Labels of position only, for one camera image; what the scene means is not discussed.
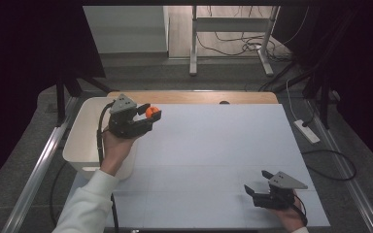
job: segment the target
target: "human hand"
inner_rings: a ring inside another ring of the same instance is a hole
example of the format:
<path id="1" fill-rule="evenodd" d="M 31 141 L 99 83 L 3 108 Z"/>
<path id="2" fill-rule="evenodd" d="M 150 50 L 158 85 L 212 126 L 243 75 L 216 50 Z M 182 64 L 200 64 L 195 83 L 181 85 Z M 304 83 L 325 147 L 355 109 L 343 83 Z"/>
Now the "human hand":
<path id="1" fill-rule="evenodd" d="M 105 158 L 101 164 L 101 171 L 115 176 L 123 160 L 129 155 L 132 145 L 141 136 L 132 139 L 118 138 L 107 127 L 102 133 Z"/>
<path id="2" fill-rule="evenodd" d="M 294 205 L 301 210 L 301 203 L 298 198 L 295 198 Z M 285 210 L 268 210 L 280 219 L 281 224 L 285 227 L 287 232 L 293 232 L 305 226 L 302 222 L 301 216 L 292 208 Z"/>

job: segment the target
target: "white tabletop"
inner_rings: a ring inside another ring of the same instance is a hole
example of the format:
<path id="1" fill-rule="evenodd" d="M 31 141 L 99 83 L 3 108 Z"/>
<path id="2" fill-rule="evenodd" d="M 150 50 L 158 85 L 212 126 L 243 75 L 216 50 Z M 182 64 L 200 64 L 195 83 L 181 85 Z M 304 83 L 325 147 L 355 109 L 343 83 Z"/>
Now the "white tabletop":
<path id="1" fill-rule="evenodd" d="M 267 193 L 261 170 L 308 185 L 297 193 L 309 226 L 329 226 L 282 105 L 156 105 L 162 119 L 139 139 L 132 175 L 114 191 L 119 227 L 281 227 L 244 189 Z M 86 184 L 77 175 L 71 193 Z M 113 226 L 110 215 L 107 226 Z"/>

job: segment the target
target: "white sleeve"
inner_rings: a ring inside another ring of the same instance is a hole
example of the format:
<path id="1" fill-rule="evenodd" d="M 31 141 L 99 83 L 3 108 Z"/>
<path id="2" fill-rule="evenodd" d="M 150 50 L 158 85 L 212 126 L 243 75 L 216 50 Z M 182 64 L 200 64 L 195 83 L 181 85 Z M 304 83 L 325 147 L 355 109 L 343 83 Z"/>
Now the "white sleeve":
<path id="1" fill-rule="evenodd" d="M 103 232 L 112 207 L 111 193 L 119 180 L 101 170 L 78 188 L 63 208 L 53 232 Z"/>
<path id="2" fill-rule="evenodd" d="M 304 226 L 302 228 L 299 228 L 296 231 L 293 231 L 292 233 L 308 233 L 308 229 L 307 229 L 307 227 Z"/>

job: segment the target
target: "metal rail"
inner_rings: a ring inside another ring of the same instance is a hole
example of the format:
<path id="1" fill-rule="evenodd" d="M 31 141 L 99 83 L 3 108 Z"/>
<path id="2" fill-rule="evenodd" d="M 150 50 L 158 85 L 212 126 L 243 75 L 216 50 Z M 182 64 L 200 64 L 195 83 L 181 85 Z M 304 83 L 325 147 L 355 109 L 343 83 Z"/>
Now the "metal rail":
<path id="1" fill-rule="evenodd" d="M 313 107 L 311 103 L 308 101 L 307 101 L 307 105 L 309 105 L 310 108 L 308 109 L 310 110 L 312 108 L 316 108 L 316 107 Z M 330 130 L 325 129 L 324 125 L 321 123 L 320 118 L 317 116 L 317 114 L 315 115 L 314 120 L 315 120 L 315 124 L 318 126 L 318 129 L 321 135 L 323 136 L 323 141 L 325 142 L 326 146 L 330 150 L 340 151 Z M 353 174 L 353 171 L 350 165 L 347 163 L 347 161 L 344 158 L 339 157 L 339 156 L 333 156 L 333 159 L 342 177 L 347 178 Z M 368 230 L 370 232 L 373 232 L 373 206 L 369 202 L 368 197 L 365 195 L 365 193 L 363 192 L 361 186 L 359 185 L 356 179 L 345 182 L 345 184 L 348 190 L 350 191 L 351 196 L 353 197 L 353 200 L 356 202 L 356 206 L 359 212 L 361 213 L 362 218 L 368 227 Z"/>
<path id="2" fill-rule="evenodd" d="M 60 140 L 62 139 L 63 134 L 65 133 L 66 127 L 71 121 L 71 115 L 75 109 L 75 106 L 78 103 L 78 98 L 71 97 L 66 105 L 66 118 L 59 127 L 55 127 L 51 133 L 50 138 L 48 139 L 47 144 L 44 147 L 44 150 L 41 153 L 41 156 L 38 159 L 38 162 L 33 169 L 31 176 L 29 177 L 28 182 L 23 188 L 22 193 L 17 199 L 17 203 L 14 206 L 14 209 L 11 212 L 2 232 L 18 232 L 25 216 L 32 204 L 32 201 L 35 198 L 35 195 L 41 185 L 41 182 L 47 173 L 48 168 L 50 167 L 53 155 L 59 145 Z"/>

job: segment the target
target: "metal cart leg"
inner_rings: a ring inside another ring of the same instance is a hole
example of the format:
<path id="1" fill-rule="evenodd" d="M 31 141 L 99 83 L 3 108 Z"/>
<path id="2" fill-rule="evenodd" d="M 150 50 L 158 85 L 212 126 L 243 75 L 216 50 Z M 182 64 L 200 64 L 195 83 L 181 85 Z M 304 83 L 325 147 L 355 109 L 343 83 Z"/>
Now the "metal cart leg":
<path id="1" fill-rule="evenodd" d="M 196 6 L 192 6 L 192 43 L 190 46 L 190 55 L 189 55 L 189 74 L 191 76 L 196 76 Z"/>
<path id="2" fill-rule="evenodd" d="M 261 60 L 262 66 L 265 70 L 266 76 L 273 76 L 274 72 L 272 71 L 271 65 L 269 64 L 268 57 L 266 55 L 266 48 L 268 46 L 269 38 L 271 37 L 272 28 L 274 27 L 275 19 L 277 18 L 278 8 L 274 6 L 272 8 L 272 14 L 269 17 L 268 26 L 265 31 L 264 39 L 262 41 L 262 45 L 258 47 L 258 55 L 259 59 Z"/>

